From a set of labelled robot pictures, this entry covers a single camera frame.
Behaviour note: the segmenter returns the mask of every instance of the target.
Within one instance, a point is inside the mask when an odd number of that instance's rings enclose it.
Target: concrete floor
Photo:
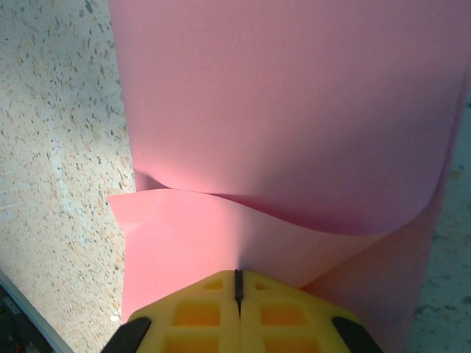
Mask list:
[[[471,352],[470,333],[471,107],[468,107],[433,239],[408,353]]]
[[[0,270],[74,351],[97,352],[124,268],[107,197],[133,191],[107,1],[0,5]],[[415,319],[408,353],[471,352],[471,108]]]

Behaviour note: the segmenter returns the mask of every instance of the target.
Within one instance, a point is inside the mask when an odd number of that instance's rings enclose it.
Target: pink paper sheet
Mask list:
[[[312,282],[400,352],[464,106],[471,2],[110,11],[140,191],[110,199],[126,235],[123,320],[245,265]]]

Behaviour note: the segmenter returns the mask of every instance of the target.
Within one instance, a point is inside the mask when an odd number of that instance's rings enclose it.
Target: pink paper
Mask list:
[[[464,106],[471,2],[110,0],[110,11],[140,191],[110,200],[126,235],[122,318],[245,265],[312,282],[399,352]],[[364,285],[343,286],[339,268]],[[374,313],[385,293],[395,326]]]

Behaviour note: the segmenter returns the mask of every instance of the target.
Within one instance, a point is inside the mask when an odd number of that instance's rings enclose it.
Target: metal edge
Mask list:
[[[74,353],[68,344],[59,336],[52,326],[41,316],[41,314],[32,306],[28,299],[19,289],[10,281],[7,275],[0,270],[0,285],[11,296],[13,301],[19,306],[21,311],[28,317],[38,331],[44,336],[56,353]]]

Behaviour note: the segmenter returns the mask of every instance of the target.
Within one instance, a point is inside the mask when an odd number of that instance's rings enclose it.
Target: yellow plastic tool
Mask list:
[[[255,272],[239,275],[238,284],[234,271],[221,271],[143,307],[103,352],[381,352],[349,311]],[[141,339],[133,349],[111,350],[120,330],[139,323]]]

